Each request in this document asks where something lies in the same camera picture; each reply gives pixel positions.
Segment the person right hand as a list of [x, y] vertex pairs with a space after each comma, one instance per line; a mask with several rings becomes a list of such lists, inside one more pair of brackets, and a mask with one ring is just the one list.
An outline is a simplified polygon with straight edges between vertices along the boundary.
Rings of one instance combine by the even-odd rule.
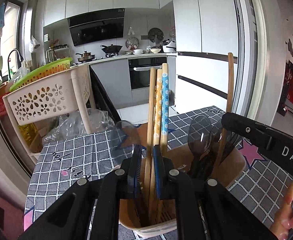
[[279, 240], [288, 239], [289, 230], [293, 229], [293, 181], [288, 187], [280, 209], [275, 213], [270, 230]]

